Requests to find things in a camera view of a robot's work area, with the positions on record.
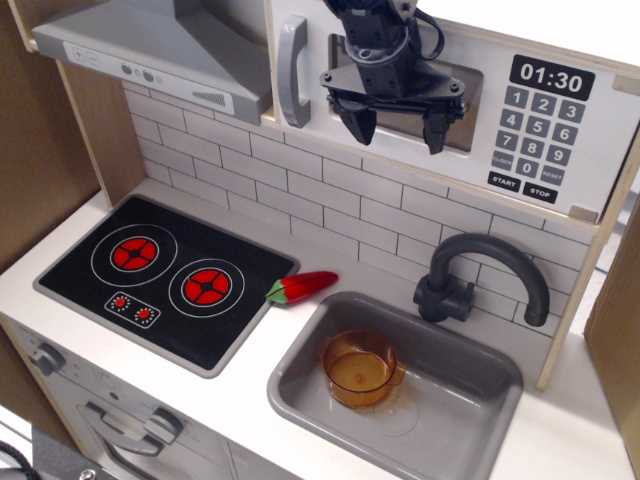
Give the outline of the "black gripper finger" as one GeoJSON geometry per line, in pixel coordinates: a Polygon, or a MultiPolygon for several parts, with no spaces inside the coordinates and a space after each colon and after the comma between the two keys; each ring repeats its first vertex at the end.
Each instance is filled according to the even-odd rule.
{"type": "Polygon", "coordinates": [[[423,115],[423,138],[431,155],[439,154],[445,146],[447,132],[456,121],[452,112],[427,112],[423,115]]]}
{"type": "Polygon", "coordinates": [[[343,125],[359,143],[371,143],[377,125],[375,110],[366,104],[347,99],[335,100],[333,108],[343,125]]]}

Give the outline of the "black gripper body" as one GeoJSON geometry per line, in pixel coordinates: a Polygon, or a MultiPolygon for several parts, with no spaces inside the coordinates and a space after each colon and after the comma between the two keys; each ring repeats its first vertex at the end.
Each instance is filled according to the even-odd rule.
{"type": "Polygon", "coordinates": [[[348,121],[372,121],[379,110],[448,121],[462,119],[464,84],[421,58],[420,39],[403,31],[391,43],[344,40],[349,62],[321,74],[335,112],[348,121]]]}

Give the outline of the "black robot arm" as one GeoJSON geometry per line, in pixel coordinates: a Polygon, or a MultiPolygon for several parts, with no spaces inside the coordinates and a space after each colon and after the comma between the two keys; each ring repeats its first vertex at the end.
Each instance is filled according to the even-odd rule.
{"type": "Polygon", "coordinates": [[[430,65],[444,48],[437,21],[415,1],[328,1],[341,21],[349,65],[321,74],[328,101],[351,135],[371,143],[380,111],[419,114],[431,154],[464,118],[465,85],[430,65]]]}

